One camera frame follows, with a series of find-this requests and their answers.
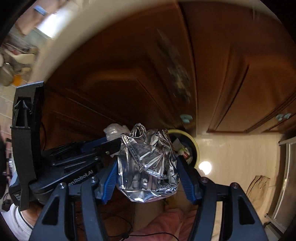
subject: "black cable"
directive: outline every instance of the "black cable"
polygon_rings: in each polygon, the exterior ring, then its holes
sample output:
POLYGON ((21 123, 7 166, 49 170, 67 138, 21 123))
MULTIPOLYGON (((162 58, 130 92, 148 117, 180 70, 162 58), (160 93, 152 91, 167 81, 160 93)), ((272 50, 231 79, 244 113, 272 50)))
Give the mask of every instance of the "black cable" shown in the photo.
POLYGON ((9 193, 9 192, 7 192, 7 193, 4 194, 4 196, 3 196, 3 201, 4 201, 4 199, 5 199, 5 197, 6 197, 6 195, 7 195, 8 193, 9 193))
POLYGON ((20 217, 22 218, 22 220, 25 222, 25 224, 31 229, 33 230, 33 228, 31 227, 31 225, 25 220, 25 218, 23 217, 22 213, 20 212, 20 209, 18 208, 20 217))
POLYGON ((44 131, 44 146, 43 146, 43 150, 42 151, 44 151, 45 150, 45 147, 46 147, 46 143, 47 143, 47 137, 46 137, 46 130, 45 130, 45 126, 44 126, 44 124, 43 124, 43 122, 41 121, 41 126, 42 126, 42 128, 43 128, 43 131, 44 131))
POLYGON ((160 233, 153 233, 153 234, 143 234, 143 235, 140 235, 140 234, 130 234, 131 233, 131 230, 133 229, 133 225, 131 224, 130 221, 128 221, 125 218, 123 218, 123 217, 121 217, 119 215, 116 215, 116 214, 115 215, 112 215, 112 216, 109 216, 108 218, 112 218, 112 217, 118 217, 118 218, 123 219, 124 221, 126 221, 130 225, 130 229, 129 229, 129 231, 127 233, 122 233, 122 234, 115 235, 115 236, 109 236, 109 238, 116 238, 116 237, 122 236, 122 239, 120 241, 124 241, 129 236, 132 236, 132 237, 147 237, 147 236, 158 235, 158 234, 167 234, 167 235, 173 236, 177 241, 180 241, 175 235, 173 235, 171 233, 167 233, 167 232, 160 232, 160 233))
POLYGON ((177 241, 180 241, 175 235, 173 235, 171 233, 167 233, 167 232, 160 232, 160 233, 153 233, 153 234, 143 234, 143 235, 140 235, 140 234, 130 234, 127 237, 124 237, 123 239, 121 239, 120 241, 123 241, 123 240, 127 239, 129 236, 132 236, 132 237, 147 237, 147 236, 158 235, 158 234, 168 234, 170 236, 173 236, 177 241))
POLYGON ((129 231, 128 231, 127 233, 122 233, 122 234, 115 235, 115 236, 109 236, 110 238, 120 237, 120 236, 123 236, 123 235, 125 235, 125 234, 129 234, 129 233, 132 231, 132 229, 133 229, 133 225, 132 225, 128 220, 126 220, 125 218, 123 218, 123 217, 121 217, 121 216, 119 216, 119 215, 116 215, 116 214, 113 215, 113 216, 110 216, 110 217, 108 217, 108 218, 111 218, 111 217, 118 217, 118 218, 123 219, 124 221, 126 221, 126 222, 130 225, 130 229, 129 229, 129 231))

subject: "blue object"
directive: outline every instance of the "blue object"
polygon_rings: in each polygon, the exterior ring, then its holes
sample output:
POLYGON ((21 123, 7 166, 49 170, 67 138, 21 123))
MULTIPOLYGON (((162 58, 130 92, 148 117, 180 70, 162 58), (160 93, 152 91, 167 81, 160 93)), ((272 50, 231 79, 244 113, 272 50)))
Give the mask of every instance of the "blue object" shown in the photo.
POLYGON ((197 201, 202 199, 202 190, 198 182, 198 179, 200 179, 198 171, 190 167, 183 156, 178 156, 177 172, 186 194, 186 198, 192 204, 197 204, 197 201))
POLYGON ((182 119, 183 123, 190 123, 190 121, 193 120, 191 115, 180 115, 180 118, 182 119))
POLYGON ((118 163, 117 161, 114 162, 111 172, 107 177, 104 183, 104 191, 103 196, 101 198, 102 203, 106 204, 112 197, 115 185, 117 183, 117 172, 118 172, 118 163))
POLYGON ((47 11, 39 5, 35 6, 34 9, 43 16, 45 16, 47 14, 47 11))

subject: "trash bin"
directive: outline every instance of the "trash bin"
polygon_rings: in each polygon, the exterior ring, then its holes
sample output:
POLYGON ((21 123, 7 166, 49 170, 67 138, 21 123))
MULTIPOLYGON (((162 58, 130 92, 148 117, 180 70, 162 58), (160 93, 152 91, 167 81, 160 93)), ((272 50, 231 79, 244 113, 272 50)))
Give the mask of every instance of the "trash bin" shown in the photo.
POLYGON ((194 138, 188 133, 177 129, 168 130, 168 134, 172 143, 178 138, 181 144, 188 149, 190 155, 193 157, 189 165, 197 169, 200 160, 200 151, 194 138))

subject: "crumpled foil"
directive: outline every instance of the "crumpled foil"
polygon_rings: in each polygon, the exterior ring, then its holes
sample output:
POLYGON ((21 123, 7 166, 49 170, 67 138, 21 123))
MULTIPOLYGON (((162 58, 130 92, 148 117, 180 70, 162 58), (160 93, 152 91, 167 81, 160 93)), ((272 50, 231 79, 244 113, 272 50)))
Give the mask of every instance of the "crumpled foil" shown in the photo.
POLYGON ((176 193, 179 177, 171 141, 164 130, 140 123, 121 135, 117 188, 134 202, 152 202, 176 193))

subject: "cabinet handle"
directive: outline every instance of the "cabinet handle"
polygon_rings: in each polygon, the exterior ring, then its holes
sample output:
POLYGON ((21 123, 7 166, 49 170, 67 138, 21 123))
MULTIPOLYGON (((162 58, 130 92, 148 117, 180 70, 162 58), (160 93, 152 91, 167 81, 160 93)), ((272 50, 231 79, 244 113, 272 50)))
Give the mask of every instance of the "cabinet handle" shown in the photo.
POLYGON ((190 123, 190 121, 193 120, 191 115, 180 115, 180 118, 183 123, 190 123))
POLYGON ((287 113, 287 114, 284 115, 284 118, 289 119, 291 115, 292 115, 292 113, 287 113))
POLYGON ((283 117, 284 117, 283 114, 278 114, 278 115, 276 116, 276 120, 277 120, 277 121, 282 121, 282 120, 283 120, 283 117))
POLYGON ((186 69, 179 63, 180 54, 178 49, 171 44, 170 40, 164 33, 161 31, 158 31, 158 33, 161 37, 161 41, 158 42, 159 51, 165 58, 168 71, 172 76, 173 85, 176 90, 174 91, 174 96, 179 96, 180 98, 185 99, 186 102, 190 103, 191 80, 186 69))

